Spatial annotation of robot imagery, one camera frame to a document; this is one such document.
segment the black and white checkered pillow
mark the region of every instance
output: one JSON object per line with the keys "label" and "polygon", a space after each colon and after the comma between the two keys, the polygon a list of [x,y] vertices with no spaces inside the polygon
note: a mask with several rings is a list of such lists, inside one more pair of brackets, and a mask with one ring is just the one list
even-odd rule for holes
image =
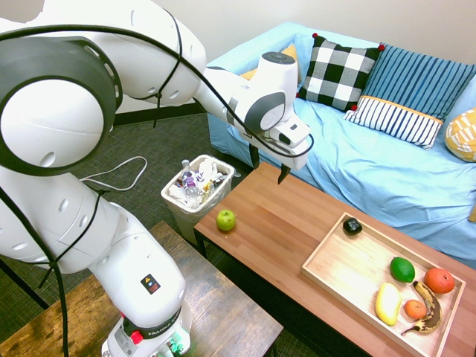
{"label": "black and white checkered pillow", "polygon": [[316,36],[299,98],[349,110],[357,104],[379,53],[378,48],[342,47]]}

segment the robot logo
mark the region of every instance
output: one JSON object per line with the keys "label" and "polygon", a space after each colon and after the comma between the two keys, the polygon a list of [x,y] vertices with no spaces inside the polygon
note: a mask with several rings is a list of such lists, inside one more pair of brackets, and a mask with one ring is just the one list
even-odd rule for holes
{"label": "robot logo", "polygon": [[141,283],[151,295],[161,287],[151,274],[148,274],[144,279],[142,279]]}

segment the wooden table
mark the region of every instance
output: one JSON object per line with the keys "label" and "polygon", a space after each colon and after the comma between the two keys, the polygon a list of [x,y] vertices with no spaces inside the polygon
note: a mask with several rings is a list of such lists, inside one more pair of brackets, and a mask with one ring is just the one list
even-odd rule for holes
{"label": "wooden table", "polygon": [[[277,185],[279,173],[277,168],[262,163],[195,229],[372,356],[408,356],[406,350],[300,270],[342,213],[348,212],[466,281],[442,356],[473,357],[476,346],[475,270],[294,176],[288,176]],[[216,228],[215,218],[225,208],[237,215],[237,224],[233,230],[222,233]]]}
{"label": "wooden table", "polygon": [[[186,356],[263,356],[282,326],[161,222],[152,235],[175,260],[187,281],[185,300],[193,314]],[[120,318],[94,276],[67,294],[71,357],[100,357],[101,345]],[[62,356],[59,302],[3,344],[3,357]]]}

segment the red button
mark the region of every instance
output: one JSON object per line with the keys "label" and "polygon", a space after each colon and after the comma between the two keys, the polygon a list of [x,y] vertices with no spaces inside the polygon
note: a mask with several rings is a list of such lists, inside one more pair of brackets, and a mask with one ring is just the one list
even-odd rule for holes
{"label": "red button", "polygon": [[134,344],[140,344],[142,340],[144,339],[144,337],[142,337],[139,331],[134,331],[131,334],[131,339],[132,339],[132,342],[134,342]]}

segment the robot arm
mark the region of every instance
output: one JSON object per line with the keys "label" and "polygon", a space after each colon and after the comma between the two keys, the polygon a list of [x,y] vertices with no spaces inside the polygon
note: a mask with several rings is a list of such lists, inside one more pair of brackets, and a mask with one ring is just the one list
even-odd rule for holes
{"label": "robot arm", "polygon": [[[198,39],[153,2],[111,6],[47,0],[32,22],[0,22],[0,188],[42,245],[62,257],[61,272],[89,268],[124,314],[104,352],[183,354],[191,315],[180,271],[131,213],[98,198],[69,171],[99,150],[123,93],[167,106],[195,98],[252,148],[299,169],[309,127],[292,110],[297,66],[267,54],[248,82],[206,68]],[[0,254],[51,260],[6,201],[0,201]]]}

